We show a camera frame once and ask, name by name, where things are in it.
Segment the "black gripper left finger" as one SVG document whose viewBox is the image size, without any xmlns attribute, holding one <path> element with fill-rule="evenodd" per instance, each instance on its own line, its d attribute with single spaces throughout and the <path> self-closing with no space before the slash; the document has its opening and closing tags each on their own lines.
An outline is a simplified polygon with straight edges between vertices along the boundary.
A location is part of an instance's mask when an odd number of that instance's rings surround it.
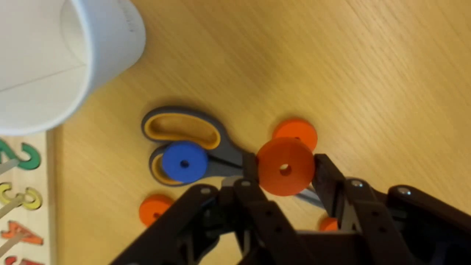
<svg viewBox="0 0 471 265">
<path fill-rule="evenodd" d="M 245 222 L 243 210 L 259 196 L 261 188 L 247 178 L 237 178 L 221 188 L 196 184 L 111 265 L 199 265 L 227 233 L 236 234 L 242 252 L 237 265 L 261 265 L 261 247 Z"/>
</svg>

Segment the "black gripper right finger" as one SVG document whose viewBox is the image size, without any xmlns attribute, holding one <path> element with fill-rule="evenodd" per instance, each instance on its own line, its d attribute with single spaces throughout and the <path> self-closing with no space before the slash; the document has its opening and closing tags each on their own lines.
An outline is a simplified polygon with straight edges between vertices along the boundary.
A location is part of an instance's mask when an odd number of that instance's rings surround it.
<svg viewBox="0 0 471 265">
<path fill-rule="evenodd" d="M 314 188 L 373 265 L 471 265 L 471 216 L 412 185 L 386 193 L 315 154 Z"/>
</svg>

